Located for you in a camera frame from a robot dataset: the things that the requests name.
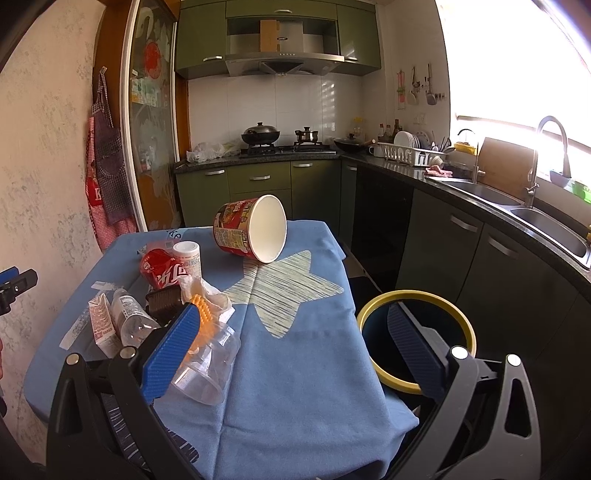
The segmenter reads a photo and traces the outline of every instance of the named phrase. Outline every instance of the star pattern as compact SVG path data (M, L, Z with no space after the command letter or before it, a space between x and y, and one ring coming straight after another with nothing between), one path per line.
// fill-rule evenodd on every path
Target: star pattern
M304 250L270 264L244 259L244 278L224 293L234 304L252 304L267 331L282 338L300 304L343 293L340 285L310 273L312 254Z

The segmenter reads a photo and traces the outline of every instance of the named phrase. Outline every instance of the coca-cola logo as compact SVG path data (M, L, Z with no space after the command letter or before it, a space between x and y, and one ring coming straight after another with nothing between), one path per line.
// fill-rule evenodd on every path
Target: coca-cola logo
M158 282L160 283L161 288L168 287L169 285L176 285L178 284L178 278L181 275L188 275L187 271L182 265L175 263L168 267L162 275L158 276Z

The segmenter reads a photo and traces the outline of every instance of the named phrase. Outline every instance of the blue tablecloth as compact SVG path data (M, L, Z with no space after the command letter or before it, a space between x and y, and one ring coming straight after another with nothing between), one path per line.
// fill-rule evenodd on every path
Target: blue tablecloth
M48 420L69 353L104 358L85 324L88 300L116 286L142 299L148 285L137 250L170 235L200 244L203 277L231 297L236 312L229 324L242 340L223 404L199 404L174 387L154 404L163 423L199 451L201 474L207 480L327 480L351 472L351 478L381 478L418 420L381 388L356 326L344 254L322 222L289 222L285 248L269 265L222 252L209 228L120 237L31 362L24 393L37 415Z

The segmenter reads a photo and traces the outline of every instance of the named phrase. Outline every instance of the kitchen cabinet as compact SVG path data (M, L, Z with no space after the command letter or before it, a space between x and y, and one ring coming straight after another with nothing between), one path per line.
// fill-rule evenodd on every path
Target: kitchen cabinet
M355 183L357 165L354 161L343 160L340 169L340 221L339 239L351 248L353 220L355 218Z
M589 319L591 305L578 295L541 355L526 365L540 422L543 469L565 454L591 411Z
M312 17L336 20L336 5L315 0L230 0L226 17Z
M292 161L291 203L294 220L322 220L338 235L340 161Z
M382 67L375 11L337 5L340 54L345 63L334 71L365 75Z
M479 358L501 360L516 353L527 368L562 324L576 294L544 261L485 225L457 306L474 327Z
M396 288L428 291L455 303L482 225L448 203L415 190Z
M246 192L246 193L231 193L230 201L238 202L239 200L248 200L251 198L262 197L263 195L274 195L276 196L285 210L285 216L288 220L292 220L291 214L291 190L267 190L266 192Z
M188 80L227 73L226 4L183 8L178 21L176 70Z
M290 165L288 162L272 162L230 167L228 184L232 194L289 190L291 188Z
M358 165L351 253L383 292L396 288L412 203L411 186Z
M213 225L217 211L230 201L225 168L178 174L177 186L185 226Z

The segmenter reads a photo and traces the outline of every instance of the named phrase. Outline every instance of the pot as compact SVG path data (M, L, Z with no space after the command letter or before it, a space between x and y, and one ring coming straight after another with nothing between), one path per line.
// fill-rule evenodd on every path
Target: pot
M279 138L279 134L275 127L258 122L255 127L249 127L244 131L242 140L249 145L271 145Z
M375 143L373 139L367 142L356 140L353 134L349 134L349 138L335 138L333 141L337 147L347 153L361 152L364 148Z
M310 127L304 127L304 131L296 130L295 134L297 135L297 142L298 143L304 143L304 142L317 143L318 142L318 130L314 130L313 132L311 132Z

